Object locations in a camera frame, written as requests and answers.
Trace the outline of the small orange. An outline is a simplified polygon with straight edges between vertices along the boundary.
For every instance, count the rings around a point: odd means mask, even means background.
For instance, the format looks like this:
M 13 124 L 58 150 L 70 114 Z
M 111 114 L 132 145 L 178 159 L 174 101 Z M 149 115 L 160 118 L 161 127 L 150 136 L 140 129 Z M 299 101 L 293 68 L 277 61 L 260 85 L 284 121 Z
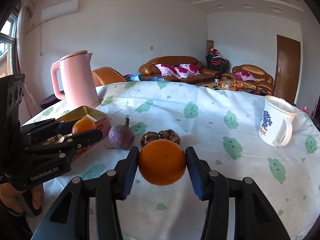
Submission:
M 82 118 L 73 125 L 72 135 L 91 131 L 93 129 L 96 129 L 94 121 L 89 118 Z

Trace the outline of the purple round turnip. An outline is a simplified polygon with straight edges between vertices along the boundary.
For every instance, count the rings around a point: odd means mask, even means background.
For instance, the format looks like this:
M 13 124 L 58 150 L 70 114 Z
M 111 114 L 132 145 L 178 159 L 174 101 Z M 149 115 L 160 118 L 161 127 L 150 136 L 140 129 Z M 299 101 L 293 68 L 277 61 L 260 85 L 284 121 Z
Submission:
M 126 116 L 123 124 L 114 125 L 110 129 L 108 133 L 108 139 L 113 149 L 124 150 L 132 146 L 135 135 L 129 127 L 129 124 L 130 119 Z

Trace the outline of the large orange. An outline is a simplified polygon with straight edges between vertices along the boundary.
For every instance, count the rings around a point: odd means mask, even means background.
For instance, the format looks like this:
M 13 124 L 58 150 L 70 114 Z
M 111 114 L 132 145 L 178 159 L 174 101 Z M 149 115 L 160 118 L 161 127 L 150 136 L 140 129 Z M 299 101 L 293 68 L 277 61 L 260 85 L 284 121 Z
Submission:
M 185 173 L 186 157 L 180 145 L 165 139 L 152 141 L 139 153 L 139 171 L 153 185 L 167 186 Z

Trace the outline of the dark purple round stool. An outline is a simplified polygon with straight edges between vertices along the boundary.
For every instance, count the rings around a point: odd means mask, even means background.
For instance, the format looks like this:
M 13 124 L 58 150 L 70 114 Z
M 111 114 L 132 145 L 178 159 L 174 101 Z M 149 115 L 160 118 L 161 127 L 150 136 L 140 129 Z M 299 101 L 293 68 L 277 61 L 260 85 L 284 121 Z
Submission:
M 47 109 L 48 107 L 56 104 L 57 102 L 61 101 L 60 99 L 58 99 L 55 94 L 52 94 L 50 96 L 48 96 L 47 98 L 43 99 L 40 103 L 40 107 L 42 109 Z

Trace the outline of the pink metal tin box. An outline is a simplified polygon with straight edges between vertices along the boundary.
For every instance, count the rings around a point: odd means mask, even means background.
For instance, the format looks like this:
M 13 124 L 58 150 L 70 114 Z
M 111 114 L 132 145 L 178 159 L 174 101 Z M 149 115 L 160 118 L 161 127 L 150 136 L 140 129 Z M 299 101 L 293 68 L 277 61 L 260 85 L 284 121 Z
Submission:
M 103 139 L 105 139 L 111 129 L 111 123 L 106 113 L 85 105 L 66 113 L 58 118 L 57 121 L 70 123 L 71 127 L 67 128 L 67 132 L 56 132 L 56 135 L 42 144 L 57 144 L 63 142 L 66 137 L 87 132 L 94 128 L 101 130 Z

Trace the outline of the white cloud-print tablecloth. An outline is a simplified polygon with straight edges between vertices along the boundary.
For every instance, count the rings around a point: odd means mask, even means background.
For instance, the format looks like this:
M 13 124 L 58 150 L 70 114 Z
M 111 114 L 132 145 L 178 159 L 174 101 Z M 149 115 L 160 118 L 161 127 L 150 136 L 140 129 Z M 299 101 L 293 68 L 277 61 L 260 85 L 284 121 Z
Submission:
M 297 113 L 290 142 L 276 147 L 258 136 L 261 96 L 175 82 L 115 83 L 97 94 L 111 124 L 129 118 L 135 146 L 148 131 L 172 129 L 182 148 L 193 146 L 212 169 L 253 178 L 291 239 L 303 239 L 318 218 L 319 131 L 307 114 Z M 207 213 L 187 174 L 169 186 L 136 174 L 131 194 L 117 206 L 125 239 L 199 239 Z

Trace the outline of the white mug blue print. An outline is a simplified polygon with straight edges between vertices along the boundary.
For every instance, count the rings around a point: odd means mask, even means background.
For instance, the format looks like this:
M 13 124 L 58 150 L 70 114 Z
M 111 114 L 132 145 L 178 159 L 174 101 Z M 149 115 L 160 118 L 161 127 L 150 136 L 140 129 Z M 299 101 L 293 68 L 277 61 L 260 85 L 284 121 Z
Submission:
M 284 99 L 267 95 L 258 130 L 260 139 L 270 146 L 284 147 L 291 140 L 293 120 L 299 110 Z

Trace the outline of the orange wooden chair back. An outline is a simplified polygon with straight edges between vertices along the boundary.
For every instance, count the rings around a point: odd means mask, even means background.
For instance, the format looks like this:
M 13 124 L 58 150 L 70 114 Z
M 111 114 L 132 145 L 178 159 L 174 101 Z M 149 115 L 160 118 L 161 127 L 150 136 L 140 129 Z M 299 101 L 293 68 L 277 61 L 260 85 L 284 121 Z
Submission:
M 101 67 L 92 71 L 95 87 L 108 85 L 112 83 L 126 82 L 118 71 L 111 67 Z

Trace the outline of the blue clothing pile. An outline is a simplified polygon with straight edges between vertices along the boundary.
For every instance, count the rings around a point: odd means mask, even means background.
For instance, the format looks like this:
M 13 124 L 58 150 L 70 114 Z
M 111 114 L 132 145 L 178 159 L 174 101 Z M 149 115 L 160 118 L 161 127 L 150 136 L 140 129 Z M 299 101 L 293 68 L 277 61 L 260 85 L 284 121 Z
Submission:
M 124 75 L 124 78 L 126 82 L 140 82 L 140 81 L 165 82 L 165 80 L 161 77 L 143 76 L 142 73 L 127 74 L 127 75 Z

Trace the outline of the wooden coffee table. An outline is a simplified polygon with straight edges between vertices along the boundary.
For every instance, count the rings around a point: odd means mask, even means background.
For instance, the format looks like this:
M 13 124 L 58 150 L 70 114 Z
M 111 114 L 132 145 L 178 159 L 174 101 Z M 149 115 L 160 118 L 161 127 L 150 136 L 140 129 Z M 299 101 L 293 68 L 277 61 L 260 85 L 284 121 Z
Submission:
M 246 92 L 249 94 L 255 93 L 255 88 L 252 85 L 246 85 L 242 81 L 238 80 L 227 80 L 221 79 L 216 82 L 203 82 L 197 84 L 199 87 L 210 88 L 213 90 L 230 90 L 230 91 L 239 91 Z

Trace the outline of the brown leather long sofa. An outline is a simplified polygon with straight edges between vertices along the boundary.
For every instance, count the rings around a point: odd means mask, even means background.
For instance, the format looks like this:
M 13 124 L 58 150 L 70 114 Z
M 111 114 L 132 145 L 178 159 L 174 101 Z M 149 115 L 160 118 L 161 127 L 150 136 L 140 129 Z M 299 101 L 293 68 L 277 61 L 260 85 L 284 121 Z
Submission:
M 157 57 L 140 66 L 139 72 L 148 80 L 159 77 L 165 81 L 192 85 L 221 78 L 220 72 L 204 68 L 202 62 L 191 56 Z

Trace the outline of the stacked dark chairs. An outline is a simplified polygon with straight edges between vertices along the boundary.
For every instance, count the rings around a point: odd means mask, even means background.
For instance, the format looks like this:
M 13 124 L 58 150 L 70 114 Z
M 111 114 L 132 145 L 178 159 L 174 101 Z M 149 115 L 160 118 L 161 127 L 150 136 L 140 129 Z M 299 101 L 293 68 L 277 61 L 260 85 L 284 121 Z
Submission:
M 229 61 L 221 56 L 217 49 L 213 47 L 208 48 L 208 53 L 206 55 L 207 68 L 211 70 L 216 70 L 223 73 L 228 73 L 230 68 Z

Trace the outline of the brown wooden door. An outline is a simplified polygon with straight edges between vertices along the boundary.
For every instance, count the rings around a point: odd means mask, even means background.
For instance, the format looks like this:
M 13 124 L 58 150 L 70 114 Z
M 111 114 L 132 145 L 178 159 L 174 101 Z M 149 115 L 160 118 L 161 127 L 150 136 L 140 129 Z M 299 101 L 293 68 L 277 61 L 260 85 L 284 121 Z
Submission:
M 277 35 L 277 65 L 274 78 L 274 96 L 295 102 L 301 64 L 299 41 Z

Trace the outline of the window with frame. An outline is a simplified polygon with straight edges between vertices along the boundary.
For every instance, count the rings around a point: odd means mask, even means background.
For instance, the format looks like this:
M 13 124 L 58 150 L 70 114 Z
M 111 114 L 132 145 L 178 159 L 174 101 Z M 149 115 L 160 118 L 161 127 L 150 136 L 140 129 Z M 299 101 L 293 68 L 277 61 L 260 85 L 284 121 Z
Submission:
M 14 39 L 16 36 L 17 13 L 12 12 L 1 28 L 0 43 L 0 75 L 1 77 L 14 74 Z

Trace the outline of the white wall air conditioner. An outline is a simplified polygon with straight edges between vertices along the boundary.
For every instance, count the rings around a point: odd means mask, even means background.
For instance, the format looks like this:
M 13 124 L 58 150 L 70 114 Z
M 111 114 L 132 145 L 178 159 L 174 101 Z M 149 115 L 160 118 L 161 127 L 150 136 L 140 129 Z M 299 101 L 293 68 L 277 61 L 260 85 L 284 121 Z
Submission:
M 48 22 L 56 18 L 77 13 L 78 3 L 79 0 L 72 0 L 43 9 L 41 13 L 41 22 Z

